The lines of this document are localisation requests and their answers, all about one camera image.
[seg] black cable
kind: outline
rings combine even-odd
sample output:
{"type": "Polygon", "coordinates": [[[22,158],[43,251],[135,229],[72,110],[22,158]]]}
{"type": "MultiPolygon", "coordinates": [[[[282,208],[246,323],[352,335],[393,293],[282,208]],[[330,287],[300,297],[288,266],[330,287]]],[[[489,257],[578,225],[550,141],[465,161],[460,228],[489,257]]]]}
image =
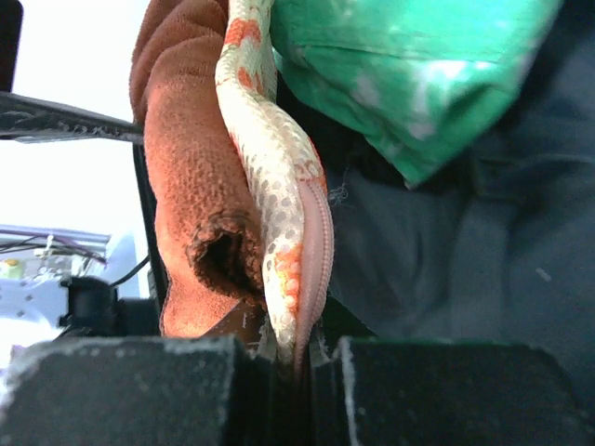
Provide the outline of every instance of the black cable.
{"type": "Polygon", "coordinates": [[[136,276],[141,269],[144,268],[145,265],[149,263],[149,256],[143,258],[138,265],[136,265],[133,269],[131,269],[125,276],[118,279],[117,281],[110,284],[111,288],[115,288],[116,286],[121,285],[124,282],[128,282],[134,276],[136,276]]]}
{"type": "MultiPolygon", "coordinates": [[[[46,243],[31,243],[35,239],[44,239],[45,237],[42,236],[33,236],[26,240],[14,243],[2,243],[0,244],[0,255],[2,254],[11,254],[11,253],[22,253],[25,251],[31,251],[35,248],[46,248],[46,243]]],[[[95,255],[91,255],[85,251],[77,249],[75,246],[70,246],[68,244],[62,243],[60,241],[54,241],[53,247],[51,248],[56,256],[81,256],[84,258],[93,258],[96,259],[95,255]]]]}

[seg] fabric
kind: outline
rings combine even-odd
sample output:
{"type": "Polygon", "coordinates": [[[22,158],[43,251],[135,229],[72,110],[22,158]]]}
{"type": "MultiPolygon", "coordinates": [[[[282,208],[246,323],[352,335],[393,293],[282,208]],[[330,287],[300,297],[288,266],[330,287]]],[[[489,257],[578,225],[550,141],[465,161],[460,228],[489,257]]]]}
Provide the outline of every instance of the fabric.
{"type": "Polygon", "coordinates": [[[226,1],[152,0],[133,56],[130,98],[170,280],[167,336],[202,335],[240,300],[264,305],[258,213],[215,92],[226,25],[226,1]]]}
{"type": "MultiPolygon", "coordinates": [[[[471,152],[524,158],[591,151],[595,157],[594,25],[595,3],[565,2],[521,100],[471,152]]],[[[291,108],[321,154],[343,151],[354,139],[352,131],[341,130],[320,113],[316,124],[308,107],[300,109],[282,94],[279,101],[291,108]]],[[[364,177],[354,165],[329,168],[327,178],[336,197],[331,293],[383,337],[462,335],[460,326],[458,333],[452,327],[460,302],[448,290],[454,240],[460,236],[461,218],[482,211],[471,210],[469,197],[458,187],[406,191],[364,177]]],[[[572,378],[583,407],[595,415],[595,177],[592,167],[576,165],[538,188],[539,199],[526,203],[514,222],[506,203],[491,203],[491,212],[501,213],[490,216],[500,219],[502,226],[495,229],[508,230],[508,249],[502,283],[492,285],[501,288],[503,300],[492,302],[487,311],[499,318],[504,341],[552,353],[572,378]]],[[[478,251],[459,258],[464,263],[459,268],[473,271],[485,266],[477,256],[502,254],[498,241],[494,246],[485,235],[478,237],[478,251]]],[[[485,335],[489,327],[482,325],[483,315],[471,308],[457,315],[466,324],[465,337],[485,335]]]]}
{"type": "Polygon", "coordinates": [[[279,0],[271,37],[296,97],[415,187],[517,98],[561,3],[279,0]]]}

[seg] wire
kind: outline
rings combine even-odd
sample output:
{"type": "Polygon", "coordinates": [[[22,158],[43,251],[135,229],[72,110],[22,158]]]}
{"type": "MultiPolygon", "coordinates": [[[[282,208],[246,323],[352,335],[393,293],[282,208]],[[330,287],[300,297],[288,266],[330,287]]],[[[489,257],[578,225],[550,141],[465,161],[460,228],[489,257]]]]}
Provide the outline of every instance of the wire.
{"type": "MultiPolygon", "coordinates": [[[[20,242],[0,244],[0,254],[21,253],[24,251],[30,251],[34,248],[47,248],[47,242],[32,243],[33,240],[45,239],[45,238],[46,237],[36,235],[36,236],[30,237],[29,239],[26,239],[26,240],[23,240],[20,242]]],[[[105,263],[105,260],[103,259],[103,257],[98,256],[96,253],[93,253],[86,249],[82,249],[78,245],[72,245],[69,243],[65,243],[62,239],[60,239],[60,240],[54,239],[54,240],[58,241],[58,243],[54,244],[54,246],[55,246],[54,250],[58,251],[57,253],[55,253],[56,255],[66,255],[66,256],[77,255],[77,256],[82,256],[85,258],[92,258],[94,260],[99,261],[100,263],[105,263]]]]}
{"type": "MultiPolygon", "coordinates": [[[[30,242],[35,239],[47,239],[47,237],[51,235],[51,234],[40,235],[40,234],[37,234],[34,232],[14,231],[14,230],[2,230],[2,231],[0,231],[0,233],[9,234],[9,235],[20,235],[20,236],[24,236],[24,237],[31,236],[30,239],[27,239],[26,241],[22,241],[22,242],[17,242],[17,244],[30,242]]],[[[68,239],[66,237],[58,237],[58,236],[53,236],[53,235],[52,235],[52,237],[53,237],[53,240],[52,240],[53,243],[58,242],[64,246],[68,246],[74,252],[83,253],[83,254],[79,254],[79,256],[86,256],[86,257],[93,258],[103,265],[106,265],[108,263],[107,259],[105,257],[100,256],[99,254],[94,253],[93,251],[90,251],[89,249],[85,248],[84,246],[75,242],[74,240],[68,239]]]]}
{"type": "Polygon", "coordinates": [[[139,271],[145,267],[149,263],[149,256],[143,258],[138,265],[136,265],[133,269],[131,269],[125,276],[118,279],[117,281],[110,284],[111,288],[115,288],[116,286],[120,286],[124,282],[128,282],[134,276],[139,274],[139,271]]]}

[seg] brown towel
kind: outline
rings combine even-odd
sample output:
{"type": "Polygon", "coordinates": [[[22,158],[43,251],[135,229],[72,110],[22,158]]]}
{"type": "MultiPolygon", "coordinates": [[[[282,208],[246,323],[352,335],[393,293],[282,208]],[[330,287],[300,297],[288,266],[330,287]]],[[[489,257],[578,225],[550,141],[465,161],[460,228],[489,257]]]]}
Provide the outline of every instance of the brown towel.
{"type": "Polygon", "coordinates": [[[239,300],[264,305],[258,212],[215,92],[226,0],[152,0],[130,98],[144,124],[155,227],[170,288],[166,336],[199,336],[239,300]]]}

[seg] green shirt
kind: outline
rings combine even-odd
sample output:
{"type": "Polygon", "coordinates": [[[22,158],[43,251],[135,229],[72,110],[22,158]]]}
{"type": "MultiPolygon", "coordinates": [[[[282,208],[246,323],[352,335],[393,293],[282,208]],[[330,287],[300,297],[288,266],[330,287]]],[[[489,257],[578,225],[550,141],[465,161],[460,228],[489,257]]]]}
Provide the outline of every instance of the green shirt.
{"type": "Polygon", "coordinates": [[[365,135],[410,187],[517,98],[562,0],[276,0],[271,37],[306,105],[365,135]]]}

